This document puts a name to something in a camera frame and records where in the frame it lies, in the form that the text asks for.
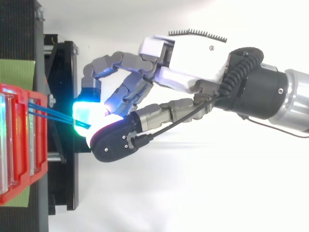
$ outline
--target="black metal frame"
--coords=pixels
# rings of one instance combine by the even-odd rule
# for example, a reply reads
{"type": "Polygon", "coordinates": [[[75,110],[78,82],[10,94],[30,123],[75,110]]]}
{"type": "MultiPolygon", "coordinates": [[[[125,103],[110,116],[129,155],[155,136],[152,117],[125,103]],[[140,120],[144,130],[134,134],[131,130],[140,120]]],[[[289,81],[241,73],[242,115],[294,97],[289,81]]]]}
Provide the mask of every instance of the black metal frame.
{"type": "MultiPolygon", "coordinates": [[[[53,46],[52,52],[45,55],[45,74],[50,91],[56,99],[53,109],[72,115],[72,105],[77,94],[76,46],[71,41],[55,43],[56,36],[45,35],[45,45],[53,46]]],[[[66,205],[67,210],[75,210],[78,206],[77,152],[90,152],[85,139],[78,136],[71,125],[50,122],[48,151],[56,152],[61,157],[61,161],[48,163],[49,215],[56,213],[56,205],[66,205]]]]}

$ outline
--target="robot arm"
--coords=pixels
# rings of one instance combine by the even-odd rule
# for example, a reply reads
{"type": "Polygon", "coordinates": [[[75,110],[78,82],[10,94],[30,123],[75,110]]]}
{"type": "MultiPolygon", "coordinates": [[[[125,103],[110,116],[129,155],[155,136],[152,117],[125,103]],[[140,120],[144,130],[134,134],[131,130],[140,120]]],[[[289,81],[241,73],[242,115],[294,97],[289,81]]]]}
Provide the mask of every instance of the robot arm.
{"type": "Polygon", "coordinates": [[[263,58],[256,48],[230,52],[225,38],[195,30],[146,38],[138,56],[116,52],[98,58],[84,68],[79,99],[99,102],[100,78],[119,68],[131,74],[104,103],[110,113],[106,119],[118,117],[90,128],[87,142],[98,160],[115,161],[179,123],[201,119],[213,107],[307,132],[309,76],[294,70],[279,72],[263,64],[263,58]],[[194,98],[136,110],[153,82],[192,93],[194,98]],[[138,136],[168,122],[172,124],[154,134],[138,136]]]}

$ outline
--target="black cable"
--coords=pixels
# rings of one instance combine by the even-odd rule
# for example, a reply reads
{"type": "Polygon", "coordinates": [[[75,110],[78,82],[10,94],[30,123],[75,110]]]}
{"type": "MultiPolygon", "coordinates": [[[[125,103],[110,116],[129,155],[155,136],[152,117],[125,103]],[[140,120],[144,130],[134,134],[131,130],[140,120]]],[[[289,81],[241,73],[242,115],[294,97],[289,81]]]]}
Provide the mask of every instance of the black cable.
{"type": "Polygon", "coordinates": [[[196,113],[198,113],[199,111],[201,111],[203,108],[206,108],[208,105],[215,103],[217,101],[226,99],[227,97],[214,97],[213,99],[206,101],[204,103],[202,103],[198,108],[196,108],[195,110],[193,110],[192,112],[188,113],[186,116],[182,117],[181,119],[177,120],[176,122],[173,122],[172,124],[170,124],[167,127],[164,127],[163,129],[157,131],[154,134],[149,134],[148,135],[148,140],[153,140],[155,137],[157,137],[158,135],[163,134],[164,132],[167,132],[168,130],[176,127],[177,125],[181,124],[182,122],[186,121],[187,119],[189,119],[190,117],[192,117],[193,115],[195,115],[196,113]]]}
{"type": "Polygon", "coordinates": [[[218,92],[222,96],[228,96],[235,89],[236,85],[247,77],[248,73],[260,65],[264,59],[263,52],[255,47],[239,48],[231,52],[243,56],[244,60],[237,64],[222,80],[218,92]]]}
{"type": "Polygon", "coordinates": [[[243,120],[248,120],[249,122],[252,122],[254,124],[257,124],[257,125],[260,125],[260,126],[263,126],[263,127],[267,127],[267,128],[271,128],[271,129],[274,129],[274,130],[277,130],[277,131],[280,131],[280,132],[283,132],[283,133],[286,133],[286,134],[289,134],[289,135],[292,135],[292,136],[295,136],[297,138],[301,138],[301,139],[309,139],[309,136],[300,136],[300,135],[297,135],[297,134],[293,134],[293,133],[290,133],[290,132],[287,132],[285,130],[281,130],[279,128],[276,128],[276,127],[272,127],[272,126],[269,126],[269,125],[266,125],[264,123],[260,123],[260,122],[257,122],[257,121],[254,121],[252,119],[250,119],[249,117],[241,117],[243,120]]]}

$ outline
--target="glowing blue light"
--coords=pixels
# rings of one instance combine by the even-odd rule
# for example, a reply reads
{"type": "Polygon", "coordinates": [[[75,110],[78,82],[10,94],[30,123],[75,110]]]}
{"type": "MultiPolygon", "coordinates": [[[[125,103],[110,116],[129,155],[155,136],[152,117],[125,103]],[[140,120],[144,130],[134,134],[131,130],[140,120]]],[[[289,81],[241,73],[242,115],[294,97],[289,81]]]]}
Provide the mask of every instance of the glowing blue light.
{"type": "MultiPolygon", "coordinates": [[[[76,101],[73,104],[73,118],[89,125],[100,122],[107,115],[108,111],[100,102],[76,101]]],[[[74,126],[74,129],[80,136],[86,137],[88,134],[83,127],[74,126]]]]}
{"type": "Polygon", "coordinates": [[[101,120],[97,121],[96,123],[92,123],[91,127],[88,129],[88,133],[86,136],[86,142],[88,144],[88,147],[90,148],[90,141],[91,138],[97,133],[100,129],[114,123],[122,120],[123,118],[119,115],[108,115],[105,118],[101,118],[101,120]]]}

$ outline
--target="white background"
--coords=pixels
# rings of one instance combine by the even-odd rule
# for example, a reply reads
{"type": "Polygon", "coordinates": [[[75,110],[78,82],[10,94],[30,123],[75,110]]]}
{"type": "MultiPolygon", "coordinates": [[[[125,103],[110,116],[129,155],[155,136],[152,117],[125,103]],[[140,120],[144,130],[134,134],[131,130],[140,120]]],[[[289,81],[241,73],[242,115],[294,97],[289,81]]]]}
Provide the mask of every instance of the white background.
{"type": "MultiPolygon", "coordinates": [[[[45,33],[80,48],[78,75],[93,59],[137,53],[144,37],[194,28],[255,46],[264,63],[309,73],[303,0],[41,0],[45,33]]],[[[102,80],[103,100],[126,72],[102,80]]],[[[141,106],[187,97],[155,87],[141,106]]],[[[136,154],[101,163],[79,156],[79,206],[49,217],[51,232],[307,232],[308,141],[213,110],[136,154]]]]}

